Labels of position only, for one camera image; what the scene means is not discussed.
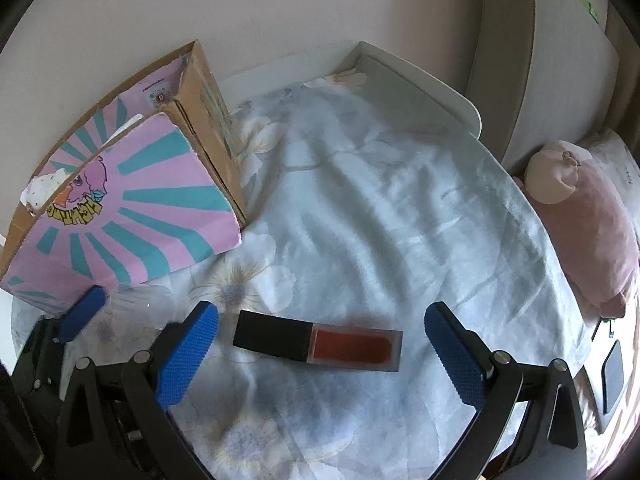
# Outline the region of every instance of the bed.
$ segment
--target bed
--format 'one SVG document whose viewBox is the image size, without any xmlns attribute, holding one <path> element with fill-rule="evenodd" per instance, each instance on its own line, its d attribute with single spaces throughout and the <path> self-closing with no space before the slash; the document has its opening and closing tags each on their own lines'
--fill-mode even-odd
<svg viewBox="0 0 640 480">
<path fill-rule="evenodd" d="M 625 353 L 625 402 L 610 434 L 597 436 L 578 373 L 594 318 L 581 315 L 588 305 L 509 173 L 548 140 L 578 141 L 602 126 L 618 56 L 574 0 L 517 2 L 484 0 L 466 92 L 482 116 L 481 143 L 437 108 L 431 124 L 416 128 L 402 108 L 416 99 L 412 89 L 366 59 L 353 73 L 239 104 L 235 149 L 252 219 L 243 246 L 114 296 L 68 348 L 66 377 L 80 356 L 129 358 L 207 299 L 222 312 L 222 330 L 172 415 L 216 478 L 427 478 L 473 413 L 420 326 L 424 307 L 443 300 L 490 348 L 520 362 L 569 363 L 590 474 L 602 471 L 638 420 L 637 345 Z M 571 21 L 561 23 L 577 28 L 545 28 L 564 12 Z M 558 35 L 561 48 L 551 41 Z M 240 308 L 405 330 L 401 370 L 311 370 L 240 351 L 230 344 Z M 18 348 L 39 314 L 16 300 Z M 638 316 L 623 321 L 633 346 Z M 498 452 L 513 440 L 522 408 Z"/>
</svg>

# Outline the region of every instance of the lip gloss tube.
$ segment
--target lip gloss tube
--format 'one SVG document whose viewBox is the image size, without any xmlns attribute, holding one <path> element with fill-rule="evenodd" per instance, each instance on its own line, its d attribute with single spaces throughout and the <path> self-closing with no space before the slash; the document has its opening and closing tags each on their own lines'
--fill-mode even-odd
<svg viewBox="0 0 640 480">
<path fill-rule="evenodd" d="M 309 364 L 397 372 L 402 331 L 311 323 L 241 310 L 234 346 Z"/>
</svg>

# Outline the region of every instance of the blue gripper pad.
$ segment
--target blue gripper pad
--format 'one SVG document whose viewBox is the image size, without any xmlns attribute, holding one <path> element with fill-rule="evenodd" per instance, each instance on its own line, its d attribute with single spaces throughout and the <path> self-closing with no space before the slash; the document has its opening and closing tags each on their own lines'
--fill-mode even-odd
<svg viewBox="0 0 640 480">
<path fill-rule="evenodd" d="M 201 301 L 184 320 L 180 341 L 158 370 L 156 399 L 166 412 L 178 404 L 218 334 L 220 317 L 215 305 Z"/>
<path fill-rule="evenodd" d="M 461 330 L 464 332 L 463 326 L 444 303 L 439 301 L 427 307 L 424 313 L 424 331 L 429 341 L 460 400 L 480 410 L 486 399 L 486 377 L 484 370 L 462 341 Z"/>
<path fill-rule="evenodd" d="M 59 342 L 64 344 L 73 341 L 106 302 L 107 292 L 99 285 L 92 286 L 60 318 L 56 333 Z"/>
</svg>

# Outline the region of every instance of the wall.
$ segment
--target wall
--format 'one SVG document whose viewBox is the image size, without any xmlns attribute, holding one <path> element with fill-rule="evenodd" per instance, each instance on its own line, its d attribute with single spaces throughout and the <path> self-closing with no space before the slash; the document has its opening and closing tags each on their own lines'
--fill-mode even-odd
<svg viewBox="0 0 640 480">
<path fill-rule="evenodd" d="M 31 171 L 99 98 L 199 38 L 218 79 L 366 40 L 466 86 L 481 0 L 36 0 L 0 56 L 0 233 Z"/>
</svg>

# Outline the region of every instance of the headboard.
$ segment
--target headboard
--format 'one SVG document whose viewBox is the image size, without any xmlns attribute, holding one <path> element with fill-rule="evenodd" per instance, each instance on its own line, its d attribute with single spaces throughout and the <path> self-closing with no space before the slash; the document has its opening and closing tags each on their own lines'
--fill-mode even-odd
<svg viewBox="0 0 640 480">
<path fill-rule="evenodd" d="M 617 70 L 580 0 L 484 0 L 465 94 L 482 117 L 481 142 L 518 174 L 546 142 L 602 126 Z"/>
</svg>

